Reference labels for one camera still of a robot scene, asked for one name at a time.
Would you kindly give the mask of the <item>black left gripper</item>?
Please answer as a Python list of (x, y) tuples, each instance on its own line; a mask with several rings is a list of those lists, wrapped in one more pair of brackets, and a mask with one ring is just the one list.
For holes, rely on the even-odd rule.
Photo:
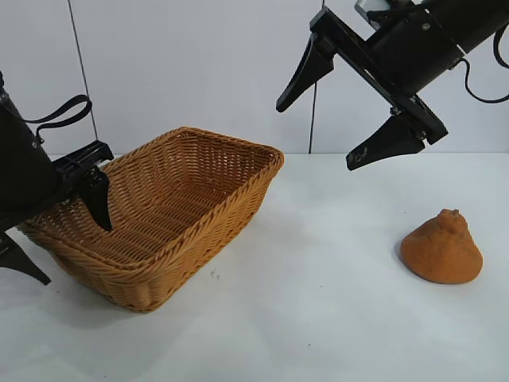
[[(87, 97), (73, 97), (56, 111), (34, 122), (32, 132), (9, 97), (1, 98), (1, 230), (20, 224), (74, 195), (79, 196), (92, 219), (112, 230), (108, 210), (109, 179), (99, 163), (111, 160), (109, 146), (95, 140), (51, 161), (43, 150), (41, 131), (67, 127), (91, 111)], [(5, 232), (1, 233), (1, 268), (27, 275), (43, 285), (51, 279)]]

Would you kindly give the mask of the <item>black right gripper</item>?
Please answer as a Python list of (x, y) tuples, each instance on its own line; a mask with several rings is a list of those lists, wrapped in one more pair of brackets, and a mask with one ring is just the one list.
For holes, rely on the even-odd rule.
[(333, 69), (341, 57), (392, 107), (392, 115), (346, 157), (349, 170), (387, 158), (418, 154), (448, 131), (418, 93), (451, 68), (463, 53), (432, 16), (428, 6), (358, 6), (374, 29), (364, 40), (327, 6), (309, 23), (305, 52), (276, 111), (286, 111)]

